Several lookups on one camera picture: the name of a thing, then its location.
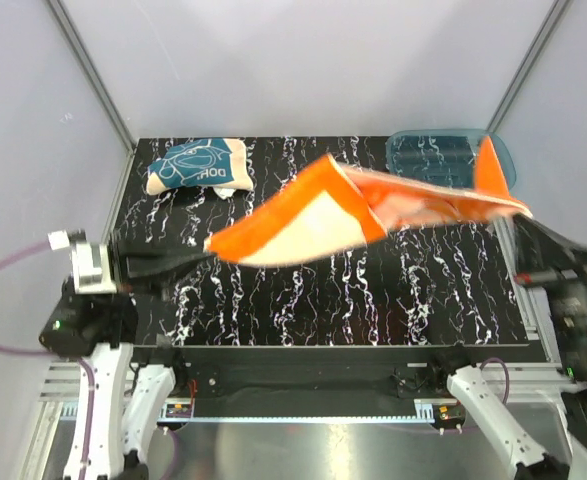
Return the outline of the orange Doraemon towel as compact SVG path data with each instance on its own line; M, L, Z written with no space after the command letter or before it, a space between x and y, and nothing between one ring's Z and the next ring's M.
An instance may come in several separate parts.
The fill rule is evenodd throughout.
M480 144L473 174L471 188L444 187L359 170L326 154L252 214L212 234L204 249L227 263L293 266L375 243L405 227L532 215L510 194L489 137Z

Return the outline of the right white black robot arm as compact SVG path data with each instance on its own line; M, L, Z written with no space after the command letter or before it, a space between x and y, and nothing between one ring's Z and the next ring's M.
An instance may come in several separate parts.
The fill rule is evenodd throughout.
M428 387L462 404L510 478L587 479L587 246L522 214L498 229L509 247L515 292L549 362L523 372L559 407L570 460L558 460L532 438L463 348L440 356L427 371Z

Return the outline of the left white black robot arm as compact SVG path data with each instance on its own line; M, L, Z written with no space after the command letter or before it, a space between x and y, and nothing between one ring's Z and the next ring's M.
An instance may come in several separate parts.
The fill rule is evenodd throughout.
M159 345L132 368L138 314L133 294L163 296L211 253L200 247L87 241L83 231L49 234L70 253L72 273L39 335L44 349L80 368L79 405L66 479L146 479L148 450L169 396L197 383L180 351Z

